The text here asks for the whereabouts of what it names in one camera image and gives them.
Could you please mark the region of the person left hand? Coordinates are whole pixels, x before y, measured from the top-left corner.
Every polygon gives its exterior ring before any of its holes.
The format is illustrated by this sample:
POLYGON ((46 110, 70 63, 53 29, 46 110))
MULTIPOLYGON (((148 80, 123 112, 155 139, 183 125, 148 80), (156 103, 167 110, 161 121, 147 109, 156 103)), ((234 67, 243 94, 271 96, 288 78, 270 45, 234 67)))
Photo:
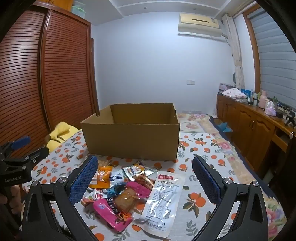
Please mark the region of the person left hand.
POLYGON ((21 191, 19 185, 12 186, 10 188, 11 190, 11 196, 9 202, 7 197, 1 192, 1 204, 7 204, 9 203, 9 206, 11 207, 11 211, 13 214, 20 214, 23 209, 23 205, 21 202, 21 191))

